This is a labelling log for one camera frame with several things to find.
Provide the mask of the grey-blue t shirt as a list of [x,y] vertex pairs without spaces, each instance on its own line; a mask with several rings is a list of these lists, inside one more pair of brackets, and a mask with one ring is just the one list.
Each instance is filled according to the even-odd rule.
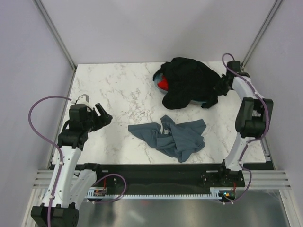
[[204,120],[176,124],[169,116],[161,117],[161,124],[151,122],[129,125],[128,131],[162,154],[174,157],[180,163],[205,147],[202,133],[206,129]]

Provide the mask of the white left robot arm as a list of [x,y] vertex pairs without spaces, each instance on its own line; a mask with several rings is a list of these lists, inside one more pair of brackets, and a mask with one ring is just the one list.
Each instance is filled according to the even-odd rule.
[[42,203],[31,209],[31,217],[39,227],[77,226],[80,204],[92,185],[103,183],[104,175],[93,168],[82,169],[74,182],[74,171],[88,134],[109,125],[112,119],[99,103],[94,107],[87,102],[70,106],[69,119],[58,136],[59,157],[48,190]]

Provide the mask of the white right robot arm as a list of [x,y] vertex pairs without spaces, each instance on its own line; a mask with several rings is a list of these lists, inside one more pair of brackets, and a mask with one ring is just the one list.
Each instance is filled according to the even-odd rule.
[[248,145],[263,139],[267,134],[274,103],[272,99],[264,98],[256,90],[249,74],[241,70],[239,61],[224,62],[223,65],[226,67],[226,74],[222,76],[214,90],[218,95],[224,96],[230,90],[234,90],[241,100],[235,120],[236,139],[229,155],[223,161],[227,170],[217,174],[218,183],[228,186],[234,180],[231,171],[240,171],[243,168]]

